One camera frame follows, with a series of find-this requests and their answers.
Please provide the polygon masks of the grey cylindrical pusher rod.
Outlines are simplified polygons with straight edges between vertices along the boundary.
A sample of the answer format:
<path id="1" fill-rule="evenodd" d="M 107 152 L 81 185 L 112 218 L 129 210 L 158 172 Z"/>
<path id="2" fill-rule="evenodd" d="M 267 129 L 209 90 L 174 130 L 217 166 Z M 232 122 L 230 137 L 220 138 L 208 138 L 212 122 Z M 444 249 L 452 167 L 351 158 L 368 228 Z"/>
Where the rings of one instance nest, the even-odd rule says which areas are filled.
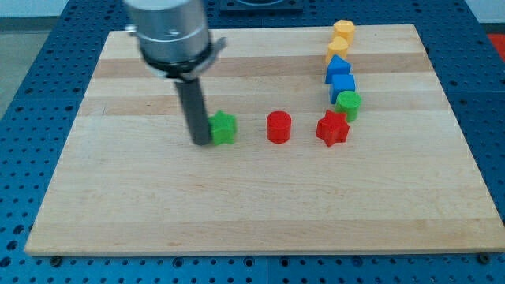
<path id="1" fill-rule="evenodd" d="M 211 130 L 199 79 L 176 81 L 174 85 L 192 142 L 199 146 L 209 144 L 211 142 Z"/>

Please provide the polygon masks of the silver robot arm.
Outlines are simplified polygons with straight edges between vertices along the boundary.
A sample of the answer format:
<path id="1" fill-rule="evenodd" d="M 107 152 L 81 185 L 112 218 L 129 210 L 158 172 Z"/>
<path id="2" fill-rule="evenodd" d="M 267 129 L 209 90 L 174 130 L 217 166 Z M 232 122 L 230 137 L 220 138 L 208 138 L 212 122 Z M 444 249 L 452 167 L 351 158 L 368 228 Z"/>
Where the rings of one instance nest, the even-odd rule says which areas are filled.
<path id="1" fill-rule="evenodd" d="M 145 63 L 174 82 L 192 142 L 207 145 L 211 129 L 200 76 L 226 47 L 212 39 L 201 0 L 125 0 L 130 31 Z"/>

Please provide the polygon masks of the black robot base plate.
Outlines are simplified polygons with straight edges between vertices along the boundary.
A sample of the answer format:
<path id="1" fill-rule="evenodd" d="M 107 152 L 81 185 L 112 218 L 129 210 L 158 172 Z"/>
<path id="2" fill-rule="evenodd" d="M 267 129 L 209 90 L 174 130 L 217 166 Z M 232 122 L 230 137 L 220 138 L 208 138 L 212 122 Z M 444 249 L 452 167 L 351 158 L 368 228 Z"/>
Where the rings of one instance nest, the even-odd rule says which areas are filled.
<path id="1" fill-rule="evenodd" d="M 221 12 L 302 11 L 304 0 L 219 0 Z"/>

